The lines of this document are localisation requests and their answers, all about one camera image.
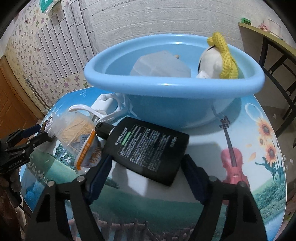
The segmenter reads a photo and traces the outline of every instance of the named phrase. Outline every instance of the green item on wall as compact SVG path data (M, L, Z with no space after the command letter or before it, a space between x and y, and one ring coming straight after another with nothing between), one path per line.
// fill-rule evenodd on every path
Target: green item on wall
M245 23L245 24L251 25L251 20L248 20L248 19L246 19L246 18L242 18L242 23Z
M40 0L40 8L42 12L45 12L45 10L49 7L49 5L52 3L52 0Z

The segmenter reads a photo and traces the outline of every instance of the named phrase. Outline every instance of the red violin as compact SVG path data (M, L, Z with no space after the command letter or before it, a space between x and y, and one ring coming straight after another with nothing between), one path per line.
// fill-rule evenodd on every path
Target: red violin
M248 177L244 175L242 172L242 153L239 149L233 148L227 128L229 127L230 121L228 120L227 116L224 117L224 119L221 119L220 122L222 125L220 125L221 128L223 128L225 137L227 140L228 149L224 149L221 152L221 160L223 163L223 167L227 171L226 179L223 181L224 183L231 183L231 184L237 184L239 181L244 181L247 186L250 188L250 184L248 181Z

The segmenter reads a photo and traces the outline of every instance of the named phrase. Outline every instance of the black clamp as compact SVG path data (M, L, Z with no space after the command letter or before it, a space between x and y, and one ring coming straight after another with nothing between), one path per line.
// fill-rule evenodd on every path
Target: black clamp
M21 140L37 133L40 129L40 125L35 125L23 130L18 129L6 138L0 140L0 174L4 175L9 183L11 173L30 161L30 155L35 147L46 141L52 141L52 138L50 138L46 132L41 131L41 133L27 141L25 144L16 146ZM11 187L4 189L6 190L11 204L14 207L19 206L22 202L20 192L15 193Z
M105 241L89 205L99 197L111 167L112 156L103 154L96 167L72 182L49 181L35 207L26 241L72 240L64 200L71 201L81 239ZM221 240L267 241L262 217L244 182L222 183L197 167L189 155L184 156L181 167L194 197L204 205L189 241L212 240L223 200L229 200L229 205Z

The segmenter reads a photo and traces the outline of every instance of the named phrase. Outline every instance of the white plush toy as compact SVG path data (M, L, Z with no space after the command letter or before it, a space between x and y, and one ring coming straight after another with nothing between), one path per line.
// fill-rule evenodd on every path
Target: white plush toy
M238 69L224 37L215 32L207 39L209 48L201 55L197 78L237 79Z

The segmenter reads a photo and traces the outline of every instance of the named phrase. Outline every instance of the blue plastic basin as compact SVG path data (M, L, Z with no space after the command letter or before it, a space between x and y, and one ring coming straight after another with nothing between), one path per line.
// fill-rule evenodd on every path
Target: blue plastic basin
M239 79L196 79L199 58L208 47L207 38L187 34L151 35L114 45L93 57L85 66L89 83L129 98L139 118L174 129L205 124L236 97L255 94L264 84L259 64L229 45L239 67ZM167 50L178 54L191 68L192 78L130 76L137 59Z

